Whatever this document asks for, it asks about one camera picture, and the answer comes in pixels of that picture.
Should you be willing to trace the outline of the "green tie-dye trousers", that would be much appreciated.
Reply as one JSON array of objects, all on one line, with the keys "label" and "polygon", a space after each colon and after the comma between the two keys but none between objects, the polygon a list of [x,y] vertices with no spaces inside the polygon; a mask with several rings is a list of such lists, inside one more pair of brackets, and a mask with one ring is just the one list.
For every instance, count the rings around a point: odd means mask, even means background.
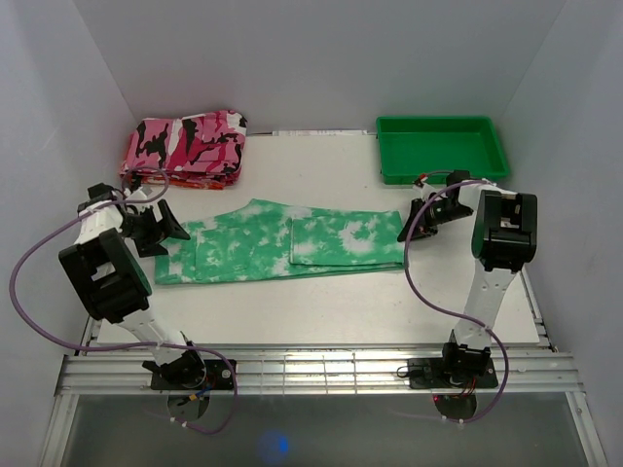
[{"label": "green tie-dye trousers", "polygon": [[235,211],[183,225],[165,242],[159,285],[216,284],[340,275],[403,267],[396,211],[295,206],[253,199]]}]

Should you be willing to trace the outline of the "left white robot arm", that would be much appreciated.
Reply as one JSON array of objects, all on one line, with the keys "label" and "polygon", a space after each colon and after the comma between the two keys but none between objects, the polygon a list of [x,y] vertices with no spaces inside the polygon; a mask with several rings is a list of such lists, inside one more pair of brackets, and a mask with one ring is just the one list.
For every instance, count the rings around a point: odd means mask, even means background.
[{"label": "left white robot arm", "polygon": [[59,261],[87,313],[130,332],[139,342],[152,342],[153,360],[145,368],[177,380],[185,388],[200,386],[206,365],[183,332],[169,327],[150,307],[152,288],[139,258],[165,256],[169,238],[188,241],[167,202],[150,202],[139,188],[121,192],[99,183],[77,212],[80,231],[59,252]]}]

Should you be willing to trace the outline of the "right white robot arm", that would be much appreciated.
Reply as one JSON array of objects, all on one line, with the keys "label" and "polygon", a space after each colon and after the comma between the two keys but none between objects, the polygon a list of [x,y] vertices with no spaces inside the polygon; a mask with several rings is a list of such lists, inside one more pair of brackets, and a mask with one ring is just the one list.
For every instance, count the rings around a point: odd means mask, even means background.
[{"label": "right white robot arm", "polygon": [[508,287],[537,244],[537,197],[500,188],[465,170],[446,174],[446,187],[436,190],[423,174],[414,182],[405,226],[397,240],[432,237],[441,225],[472,216],[471,254],[475,271],[462,314],[437,358],[408,364],[409,378],[426,387],[483,383],[495,387],[491,357],[492,331]]}]

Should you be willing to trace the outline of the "pink camouflage folded trousers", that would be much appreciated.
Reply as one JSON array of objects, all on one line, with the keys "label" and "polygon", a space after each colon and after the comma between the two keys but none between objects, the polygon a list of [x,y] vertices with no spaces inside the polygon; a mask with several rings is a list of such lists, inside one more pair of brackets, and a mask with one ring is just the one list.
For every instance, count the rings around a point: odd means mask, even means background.
[{"label": "pink camouflage folded trousers", "polygon": [[121,172],[157,166],[180,179],[232,183],[240,172],[247,119],[233,110],[147,118],[129,139]]}]

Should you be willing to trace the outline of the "orange folded garment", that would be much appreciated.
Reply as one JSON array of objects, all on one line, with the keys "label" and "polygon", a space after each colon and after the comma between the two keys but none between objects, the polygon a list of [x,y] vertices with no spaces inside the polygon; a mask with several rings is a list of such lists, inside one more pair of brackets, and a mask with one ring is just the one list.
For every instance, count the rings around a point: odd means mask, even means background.
[{"label": "orange folded garment", "polygon": [[[224,173],[191,173],[191,172],[170,172],[168,181],[171,186],[198,189],[198,190],[224,190],[233,186],[239,179],[240,171],[227,171]],[[160,172],[150,169],[139,169],[130,172],[128,169],[122,169],[120,172],[122,185],[138,186],[138,185],[164,185],[165,179]]]}]

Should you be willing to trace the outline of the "green plastic tray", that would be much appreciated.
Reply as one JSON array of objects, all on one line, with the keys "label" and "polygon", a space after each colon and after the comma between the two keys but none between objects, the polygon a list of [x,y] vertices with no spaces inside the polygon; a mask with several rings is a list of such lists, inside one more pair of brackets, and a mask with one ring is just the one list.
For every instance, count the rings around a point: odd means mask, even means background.
[{"label": "green plastic tray", "polygon": [[381,175],[390,186],[410,185],[423,173],[432,184],[453,170],[494,181],[510,174],[489,117],[381,116],[376,130]]}]

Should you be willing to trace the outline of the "white paper strip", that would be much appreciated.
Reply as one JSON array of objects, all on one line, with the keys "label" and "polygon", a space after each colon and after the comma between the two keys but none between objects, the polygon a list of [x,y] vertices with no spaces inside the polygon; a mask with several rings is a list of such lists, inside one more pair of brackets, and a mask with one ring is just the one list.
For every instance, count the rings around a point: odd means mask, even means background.
[{"label": "white paper strip", "polygon": [[291,129],[274,130],[271,136],[367,136],[376,133],[365,129]]}]

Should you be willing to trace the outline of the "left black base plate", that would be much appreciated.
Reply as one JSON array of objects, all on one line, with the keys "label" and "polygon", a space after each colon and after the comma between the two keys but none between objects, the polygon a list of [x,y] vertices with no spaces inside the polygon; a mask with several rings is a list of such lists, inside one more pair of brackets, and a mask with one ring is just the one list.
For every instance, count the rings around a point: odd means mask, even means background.
[{"label": "left black base plate", "polygon": [[[212,390],[233,390],[233,372],[222,360],[205,359],[206,381]],[[165,381],[158,375],[152,375],[149,388],[157,391],[199,391],[199,386],[187,387]]]}]

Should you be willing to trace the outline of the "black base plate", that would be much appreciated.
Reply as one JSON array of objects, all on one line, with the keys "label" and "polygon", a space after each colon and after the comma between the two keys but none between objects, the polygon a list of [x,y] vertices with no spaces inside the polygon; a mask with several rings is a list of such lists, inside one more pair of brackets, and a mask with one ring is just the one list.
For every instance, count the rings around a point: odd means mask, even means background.
[{"label": "black base plate", "polygon": [[[212,390],[233,390],[233,372],[222,360],[205,359],[206,381]],[[165,381],[158,375],[152,375],[149,388],[157,391],[199,391],[199,386],[187,387]]]},{"label": "black base plate", "polygon": [[495,389],[498,380],[490,362],[481,375],[471,370],[449,370],[442,358],[412,358],[396,369],[399,378],[407,379],[412,389]]}]

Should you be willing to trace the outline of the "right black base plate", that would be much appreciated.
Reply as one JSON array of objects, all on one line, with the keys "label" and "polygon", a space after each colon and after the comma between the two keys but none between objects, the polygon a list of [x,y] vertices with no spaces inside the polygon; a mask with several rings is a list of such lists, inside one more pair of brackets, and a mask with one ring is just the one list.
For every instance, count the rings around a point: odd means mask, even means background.
[{"label": "right black base plate", "polygon": [[399,378],[407,379],[412,389],[495,389],[498,380],[490,362],[481,375],[471,370],[449,370],[442,358],[412,358],[396,369]]}]

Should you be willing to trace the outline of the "aluminium frame rail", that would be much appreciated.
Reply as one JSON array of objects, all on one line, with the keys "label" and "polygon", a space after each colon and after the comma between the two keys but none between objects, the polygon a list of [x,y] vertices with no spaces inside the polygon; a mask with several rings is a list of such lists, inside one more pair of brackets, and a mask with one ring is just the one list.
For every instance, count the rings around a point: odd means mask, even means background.
[{"label": "aluminium frame rail", "polygon": [[[409,391],[411,358],[432,353],[398,350],[239,351],[241,395],[364,395]],[[584,389],[573,357],[545,350],[510,350],[507,393],[580,392]],[[145,355],[100,354],[67,357],[61,365],[57,395],[138,395],[150,392],[152,374]]]}]

